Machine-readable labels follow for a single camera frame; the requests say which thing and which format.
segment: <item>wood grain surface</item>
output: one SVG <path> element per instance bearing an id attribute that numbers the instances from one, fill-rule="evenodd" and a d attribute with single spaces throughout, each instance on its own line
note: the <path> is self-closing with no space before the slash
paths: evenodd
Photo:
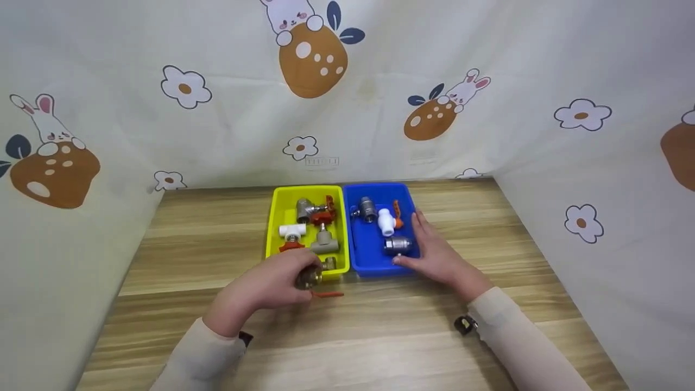
<path id="1" fill-rule="evenodd" d="M 409 183 L 415 203 L 502 287 L 594 390 L 627 390 L 492 179 Z M 133 260 L 78 390 L 146 390 L 216 292 L 262 259 L 272 189 L 167 193 Z M 261 311 L 225 390 L 513 390 L 503 367 L 452 321 L 465 308 L 417 276 L 329 289 L 343 298 Z"/>

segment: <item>blue tray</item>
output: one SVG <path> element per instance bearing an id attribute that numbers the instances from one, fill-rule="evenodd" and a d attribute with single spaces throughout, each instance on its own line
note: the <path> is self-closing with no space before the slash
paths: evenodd
<path id="1" fill-rule="evenodd" d="M 395 231 L 394 236 L 404 236 L 413 241 L 410 257 L 420 257 L 420 248 L 415 241 L 415 234 L 410 219 L 415 212 L 415 204 L 410 197 L 408 186 L 402 183 L 369 183 L 343 186 L 345 213 L 347 214 L 347 242 L 350 246 L 350 263 L 360 277 L 398 276 L 412 273 L 412 270 L 391 263 L 393 257 L 383 251 L 384 237 L 376 221 L 366 223 L 360 217 L 350 218 L 350 213 L 357 209 L 362 197 L 369 197 L 377 211 L 388 208 L 391 215 L 393 201 L 398 200 L 403 227 Z"/>

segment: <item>white tee fitting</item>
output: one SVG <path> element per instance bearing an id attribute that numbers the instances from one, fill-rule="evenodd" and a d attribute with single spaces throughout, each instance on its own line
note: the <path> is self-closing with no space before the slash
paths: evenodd
<path id="1" fill-rule="evenodd" d="M 306 235 L 306 224 L 290 224 L 280 225 L 280 236 L 288 240 L 289 237 L 296 236 L 297 238 Z"/>
<path id="2" fill-rule="evenodd" d="M 389 237 L 393 235 L 395 230 L 395 218 L 391 215 L 391 212 L 387 208 L 379 209 L 379 219 L 377 220 L 379 224 L 379 229 L 382 231 L 382 235 Z"/>

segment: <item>sleeve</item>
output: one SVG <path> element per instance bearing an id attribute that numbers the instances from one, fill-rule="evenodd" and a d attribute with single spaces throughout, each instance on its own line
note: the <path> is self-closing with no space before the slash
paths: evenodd
<path id="1" fill-rule="evenodd" d="M 202 318 L 196 319 L 150 391 L 214 390 L 228 369 L 236 373 L 251 339 L 244 332 L 237 338 L 222 337 L 205 326 Z"/>
<path id="2" fill-rule="evenodd" d="M 567 358 L 500 288 L 485 292 L 468 310 L 480 339 L 520 391 L 591 391 Z"/>

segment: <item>rabbit ear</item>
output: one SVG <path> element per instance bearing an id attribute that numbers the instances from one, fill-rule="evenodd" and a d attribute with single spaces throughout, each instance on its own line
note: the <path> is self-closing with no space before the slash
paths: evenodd
<path id="1" fill-rule="evenodd" d="M 31 107 L 29 102 L 24 100 L 23 97 L 20 97 L 19 95 L 12 94 L 12 95 L 10 95 L 10 100 L 12 101 L 12 103 L 15 104 L 15 106 L 22 109 L 23 112 L 25 112 L 29 115 L 34 115 L 34 108 Z"/>
<path id="2" fill-rule="evenodd" d="M 48 94 L 41 94 L 36 97 L 36 106 L 46 114 L 53 114 L 53 97 Z"/>
<path id="3" fill-rule="evenodd" d="M 490 84 L 489 77 L 483 77 L 482 79 L 475 82 L 475 90 L 481 90 Z"/>
<path id="4" fill-rule="evenodd" d="M 480 71 L 477 68 L 473 68 L 466 72 L 466 83 L 472 83 L 479 74 Z"/>

